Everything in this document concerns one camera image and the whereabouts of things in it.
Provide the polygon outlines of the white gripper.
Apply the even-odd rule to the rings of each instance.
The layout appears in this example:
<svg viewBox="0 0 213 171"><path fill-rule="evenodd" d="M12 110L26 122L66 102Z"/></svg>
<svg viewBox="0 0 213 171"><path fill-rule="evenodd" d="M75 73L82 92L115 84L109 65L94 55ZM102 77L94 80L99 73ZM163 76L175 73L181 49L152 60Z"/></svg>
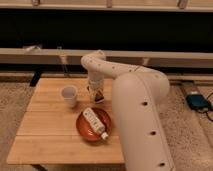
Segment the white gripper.
<svg viewBox="0 0 213 171"><path fill-rule="evenodd" d="M94 102L97 92L102 92L104 90L104 75L99 72L89 71L87 90L90 100Z"/></svg>

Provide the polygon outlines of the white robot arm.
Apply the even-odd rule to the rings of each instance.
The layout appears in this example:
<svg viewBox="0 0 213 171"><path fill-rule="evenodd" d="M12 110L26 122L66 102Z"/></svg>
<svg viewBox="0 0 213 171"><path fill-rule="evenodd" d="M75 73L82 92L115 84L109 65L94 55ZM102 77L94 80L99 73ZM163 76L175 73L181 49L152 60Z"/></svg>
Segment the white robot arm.
<svg viewBox="0 0 213 171"><path fill-rule="evenodd" d="M176 171L157 105L167 96L167 76L144 66L109 62L97 50L81 58L88 83L113 79L112 112L127 171Z"/></svg>

